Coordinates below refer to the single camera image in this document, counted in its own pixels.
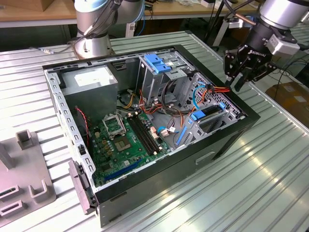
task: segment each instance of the ram slot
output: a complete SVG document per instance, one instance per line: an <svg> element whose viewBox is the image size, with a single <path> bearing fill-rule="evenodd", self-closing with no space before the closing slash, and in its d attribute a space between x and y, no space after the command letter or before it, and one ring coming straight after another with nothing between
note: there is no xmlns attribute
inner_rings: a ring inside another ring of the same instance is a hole
<svg viewBox="0 0 309 232"><path fill-rule="evenodd" d="M143 124L137 117L130 118L128 123L150 156L153 155L154 152L160 151L158 145L155 143L155 141L152 139L148 131L144 128Z"/></svg>

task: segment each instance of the blue cable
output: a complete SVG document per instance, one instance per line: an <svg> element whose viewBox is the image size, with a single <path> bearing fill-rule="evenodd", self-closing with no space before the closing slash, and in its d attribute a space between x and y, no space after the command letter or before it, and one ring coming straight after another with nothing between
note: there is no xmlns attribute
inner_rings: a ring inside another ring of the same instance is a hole
<svg viewBox="0 0 309 232"><path fill-rule="evenodd" d="M141 30L140 30L140 32L138 33L137 36L139 36L139 35L143 32L143 30L144 30L144 28L145 28L145 15L144 15L143 17L144 17L143 27L141 28Z"/></svg>
<svg viewBox="0 0 309 232"><path fill-rule="evenodd" d="M160 133L161 130L168 130L168 131L170 131L170 130L167 129L166 127L159 127L158 130L157 130L158 133Z"/></svg>
<svg viewBox="0 0 309 232"><path fill-rule="evenodd" d="M163 130L163 129L166 129L166 128L165 127L159 127L158 130L157 130L158 133L160 133L160 130Z"/></svg>
<svg viewBox="0 0 309 232"><path fill-rule="evenodd" d="M199 89L199 88L205 88L205 86L199 86L199 87L196 87L196 89L193 91L193 95L192 95L192 98L193 98L193 105L195 106L195 108L198 110L199 107L197 105L197 102L195 101L195 92Z"/></svg>

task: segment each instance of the chip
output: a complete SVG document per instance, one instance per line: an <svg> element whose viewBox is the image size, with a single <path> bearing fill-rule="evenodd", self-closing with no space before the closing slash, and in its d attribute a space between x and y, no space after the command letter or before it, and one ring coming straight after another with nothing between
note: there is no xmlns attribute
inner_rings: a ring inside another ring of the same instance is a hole
<svg viewBox="0 0 309 232"><path fill-rule="evenodd" d="M108 164L104 164L103 166L102 166L102 169L104 170L104 171L107 171L107 170L109 170L111 168L111 166L110 166L110 164L108 163Z"/></svg>
<svg viewBox="0 0 309 232"><path fill-rule="evenodd" d="M118 137L114 139L114 144L118 151L124 151L131 147L131 144L126 136Z"/></svg>

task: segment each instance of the aluminum table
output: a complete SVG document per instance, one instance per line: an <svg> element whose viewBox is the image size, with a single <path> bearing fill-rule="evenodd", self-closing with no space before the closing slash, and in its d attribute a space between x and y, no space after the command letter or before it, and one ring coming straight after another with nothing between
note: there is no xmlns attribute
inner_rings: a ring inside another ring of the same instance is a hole
<svg viewBox="0 0 309 232"><path fill-rule="evenodd" d="M116 53L173 44L182 44L225 79L222 59L193 34L112 40ZM57 194L55 202L0 232L101 230L98 217L84 215L79 204L68 171L69 150L41 68L75 59L72 51L56 55L34 50L0 53L0 141L22 129L37 132ZM261 116L254 127L223 157L103 230L304 232L309 226L308 129L254 85L246 85L238 95Z"/></svg>

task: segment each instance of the wooden shelf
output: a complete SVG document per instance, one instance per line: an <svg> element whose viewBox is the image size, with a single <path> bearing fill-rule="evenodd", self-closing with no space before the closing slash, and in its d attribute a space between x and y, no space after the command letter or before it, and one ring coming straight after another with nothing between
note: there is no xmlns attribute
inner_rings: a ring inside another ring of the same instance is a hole
<svg viewBox="0 0 309 232"><path fill-rule="evenodd" d="M154 15L200 15L211 14L212 8L204 7L200 4L192 6L183 6L178 2L154 3ZM245 6L238 10L239 13L252 13L256 9L251 6ZM44 12L32 11L12 6L5 6L0 9L0 22L11 21L33 21L33 20L56 20L56 19L76 19L74 4L72 0L55 0Z"/></svg>

